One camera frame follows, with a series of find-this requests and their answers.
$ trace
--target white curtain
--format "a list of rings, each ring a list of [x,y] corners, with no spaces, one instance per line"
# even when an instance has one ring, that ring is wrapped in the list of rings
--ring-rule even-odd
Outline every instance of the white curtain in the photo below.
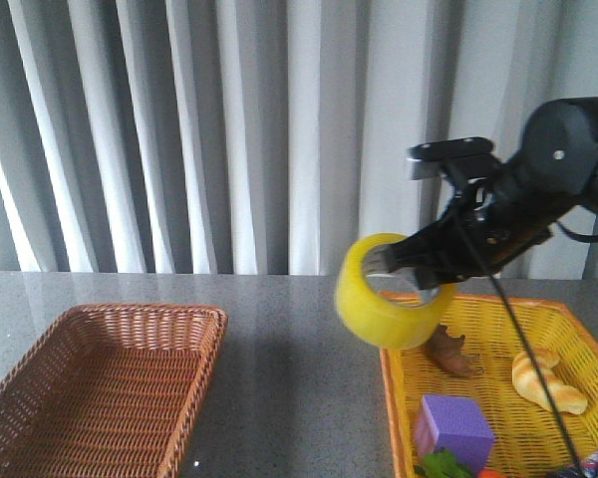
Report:
[[[0,270],[336,274],[443,209],[409,146],[507,159],[587,96],[598,0],[3,0]],[[598,245],[555,232],[503,275],[598,277]]]

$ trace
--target black object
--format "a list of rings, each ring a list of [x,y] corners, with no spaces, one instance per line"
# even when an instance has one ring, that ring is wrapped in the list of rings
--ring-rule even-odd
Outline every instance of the black object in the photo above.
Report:
[[[551,237],[549,225],[573,206],[598,214],[598,98],[546,103],[507,163],[492,150],[481,137],[410,150],[418,166],[442,172],[454,194],[438,221],[383,250],[388,272],[414,268],[421,289],[482,276],[457,221],[495,273]]]

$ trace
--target purple cube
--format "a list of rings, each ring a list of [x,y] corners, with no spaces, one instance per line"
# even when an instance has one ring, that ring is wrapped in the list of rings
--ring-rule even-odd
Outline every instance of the purple cube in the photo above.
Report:
[[[420,459],[445,448],[477,474],[487,463],[495,436],[471,398],[423,395],[414,438]]]

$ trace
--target gray countertop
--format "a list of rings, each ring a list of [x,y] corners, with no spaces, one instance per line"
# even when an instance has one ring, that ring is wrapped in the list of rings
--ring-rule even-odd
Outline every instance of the gray countertop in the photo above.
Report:
[[[200,303],[230,322],[182,477],[394,476],[378,350],[333,309],[336,279],[0,272],[0,380],[63,311]],[[566,304],[598,340],[598,281],[504,280]],[[459,286],[491,294],[484,280]]]

